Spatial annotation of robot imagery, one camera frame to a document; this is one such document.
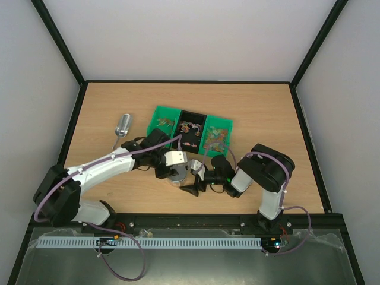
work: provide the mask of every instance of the wooden table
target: wooden table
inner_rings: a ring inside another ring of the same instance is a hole
[[[133,121],[118,145],[146,135],[157,105],[232,119],[230,146],[238,159],[261,143],[295,162],[284,206],[301,205],[310,213],[324,212],[285,84],[89,83],[65,166],[110,153],[116,139],[115,126],[123,113],[130,113]],[[188,156],[201,159],[198,154]],[[227,159],[233,162],[230,154]],[[209,188],[195,197],[165,179],[156,179],[152,169],[115,176],[88,191],[84,198],[106,200],[119,213],[244,214],[258,211],[261,195],[262,189],[252,184],[240,198],[217,194]]]

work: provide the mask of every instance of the gray wall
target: gray wall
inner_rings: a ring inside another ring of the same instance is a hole
[[[0,284],[56,163],[78,84],[30,1],[0,2]]]
[[[379,1],[349,1],[297,88],[367,284],[380,280],[379,10]]]
[[[45,0],[86,79],[291,80],[335,0]]]

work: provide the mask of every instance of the metal scoop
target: metal scoop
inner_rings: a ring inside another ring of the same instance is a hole
[[[118,136],[115,143],[112,146],[114,150],[120,138],[123,138],[127,135],[129,127],[131,126],[132,116],[130,114],[124,114],[121,116],[118,125],[115,128],[115,134]]]

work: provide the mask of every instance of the black frame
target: black frame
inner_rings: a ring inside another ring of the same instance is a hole
[[[289,86],[294,108],[297,113],[300,128],[305,140],[306,149],[308,151],[309,159],[313,169],[314,177],[318,187],[319,195],[321,197],[322,205],[325,214],[311,214],[312,226],[315,229],[339,229],[343,238],[344,246],[347,249],[348,256],[351,262],[351,266],[354,272],[354,276],[357,284],[364,284],[364,279],[360,271],[352,243],[350,240],[349,233],[347,231],[346,224],[344,222],[343,216],[341,214],[333,213],[330,201],[328,199],[328,194],[322,179],[321,171],[316,159],[314,152],[314,147],[311,141],[311,137],[306,125],[305,117],[302,112],[302,108],[297,95],[296,87],[301,81],[303,75],[305,74],[307,68],[311,64],[313,58],[317,54],[319,48],[323,44],[328,33],[332,29],[334,23],[336,22],[338,16],[342,12],[348,0],[336,0],[331,12],[329,13],[327,19],[325,20],[323,26],[321,27],[319,33],[317,34],[312,46],[307,52],[303,62],[301,63],[296,75],[291,82],[287,81],[189,81],[189,80],[85,80],[78,69],[74,58],[71,56],[62,36],[60,35],[52,17],[49,14],[48,9],[44,5],[42,0],[31,0],[34,7],[36,8],[38,14],[40,15],[42,21],[44,22],[46,28],[48,29],[50,35],[55,41],[58,49],[61,51],[62,56],[66,60],[70,70],[72,71],[74,77],[77,79],[80,85],[80,90],[78,93],[77,101],[75,102],[74,110],[69,122],[69,126],[64,138],[61,152],[58,157],[58,163],[64,164],[72,136],[74,134],[75,126],[80,114],[81,106],[86,94],[86,89],[89,83],[96,82],[107,82],[107,83],[188,83],[188,84],[287,84]],[[130,233],[135,233],[138,229],[149,228],[154,225],[155,227],[171,227],[171,228],[199,228],[200,224],[203,228],[230,228],[230,229],[240,229],[241,234],[245,233],[255,233],[256,236],[265,237],[263,233],[255,232],[256,230],[249,223],[250,220],[256,219],[256,214],[225,214],[225,215],[196,215],[196,214],[118,214],[118,218],[122,219],[126,224],[133,222],[133,229],[130,229]],[[287,219],[292,224],[292,228],[301,229],[308,227],[308,220],[305,214],[284,214],[284,219]],[[68,226],[78,227],[77,223],[69,224]],[[9,278],[8,284],[15,284],[17,281],[18,274],[20,272],[21,264],[23,262],[24,255],[28,248],[31,234],[33,229],[36,227],[51,227],[47,223],[36,223],[33,220],[33,216],[29,222],[28,228],[25,233],[25,237],[20,247],[20,251],[17,255],[16,262],[14,264],[11,277]]]

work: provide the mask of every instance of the white strip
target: white strip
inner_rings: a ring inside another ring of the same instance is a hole
[[[99,237],[44,236],[37,248],[97,248]],[[259,237],[137,237],[144,249],[261,249]],[[137,248],[127,237],[102,248]]]

